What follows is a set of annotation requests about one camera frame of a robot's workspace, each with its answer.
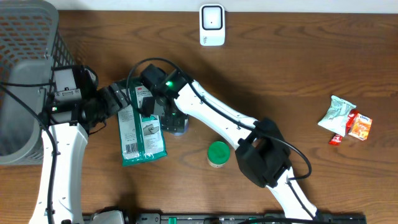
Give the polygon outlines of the white plastic bottle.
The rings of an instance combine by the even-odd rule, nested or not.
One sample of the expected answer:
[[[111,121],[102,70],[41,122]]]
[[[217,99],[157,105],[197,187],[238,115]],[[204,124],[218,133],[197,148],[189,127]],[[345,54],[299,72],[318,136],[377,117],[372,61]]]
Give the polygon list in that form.
[[[161,117],[160,124],[163,131],[180,136],[188,130],[188,116],[186,114],[171,114]]]

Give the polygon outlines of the green white instruction package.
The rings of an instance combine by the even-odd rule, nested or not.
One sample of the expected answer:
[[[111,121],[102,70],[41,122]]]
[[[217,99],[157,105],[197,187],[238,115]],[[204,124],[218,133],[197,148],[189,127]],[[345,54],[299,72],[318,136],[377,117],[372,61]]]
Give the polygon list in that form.
[[[156,161],[167,156],[165,139],[157,115],[143,116],[133,107],[140,106],[152,93],[137,81],[129,84],[131,102],[118,112],[119,138],[123,166]]]

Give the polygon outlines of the green lid small jar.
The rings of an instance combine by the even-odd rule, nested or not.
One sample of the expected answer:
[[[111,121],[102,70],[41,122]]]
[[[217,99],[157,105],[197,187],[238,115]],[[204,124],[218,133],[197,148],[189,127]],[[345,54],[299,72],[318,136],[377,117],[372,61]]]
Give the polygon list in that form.
[[[222,141],[213,142],[207,150],[207,160],[212,167],[223,167],[229,161],[229,158],[229,146]]]

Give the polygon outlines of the teal wet wipes pack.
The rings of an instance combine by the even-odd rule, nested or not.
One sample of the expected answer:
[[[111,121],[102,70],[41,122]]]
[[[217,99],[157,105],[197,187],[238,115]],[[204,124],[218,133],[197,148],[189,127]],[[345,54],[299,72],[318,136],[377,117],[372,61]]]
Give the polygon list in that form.
[[[318,125],[334,133],[339,133],[345,119],[356,105],[341,99],[335,95],[331,96],[331,104],[326,115],[318,122]]]

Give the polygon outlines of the red Nescafe stick sachet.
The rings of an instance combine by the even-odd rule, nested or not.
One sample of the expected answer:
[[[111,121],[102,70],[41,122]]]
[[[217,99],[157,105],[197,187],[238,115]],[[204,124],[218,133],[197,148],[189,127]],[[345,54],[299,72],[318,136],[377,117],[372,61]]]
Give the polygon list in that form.
[[[344,138],[344,136],[348,133],[348,131],[350,130],[350,128],[352,127],[353,123],[354,123],[354,119],[355,117],[358,115],[359,110],[357,109],[352,109],[348,116],[345,119],[345,123],[344,125],[342,125],[341,130],[339,131],[339,133],[336,133],[331,140],[329,141],[329,145],[332,146],[339,146]]]

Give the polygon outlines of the orange white small packet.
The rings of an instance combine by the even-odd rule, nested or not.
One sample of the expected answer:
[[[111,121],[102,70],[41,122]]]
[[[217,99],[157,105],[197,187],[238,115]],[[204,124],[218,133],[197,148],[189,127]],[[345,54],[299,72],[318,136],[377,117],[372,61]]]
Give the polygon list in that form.
[[[357,114],[348,134],[354,138],[365,141],[368,138],[373,120],[362,114]]]

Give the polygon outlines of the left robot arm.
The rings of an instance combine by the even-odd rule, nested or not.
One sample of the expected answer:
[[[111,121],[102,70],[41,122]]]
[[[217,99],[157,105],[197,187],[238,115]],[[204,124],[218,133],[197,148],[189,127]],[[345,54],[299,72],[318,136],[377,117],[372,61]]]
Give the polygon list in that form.
[[[64,85],[49,94],[39,194],[30,223],[84,223],[81,170],[90,130],[127,105],[126,94],[116,83],[99,90]]]

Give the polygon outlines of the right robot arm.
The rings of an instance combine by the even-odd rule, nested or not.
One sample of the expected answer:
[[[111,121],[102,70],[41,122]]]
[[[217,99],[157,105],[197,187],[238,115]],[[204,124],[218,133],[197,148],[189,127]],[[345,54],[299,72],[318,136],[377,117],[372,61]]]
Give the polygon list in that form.
[[[294,175],[289,159],[294,147],[285,141],[275,122],[237,112],[182,72],[168,75],[156,68],[142,72],[141,82],[154,97],[224,138],[235,150],[240,171],[258,187],[271,191],[286,218],[320,219],[318,208],[306,198]]]

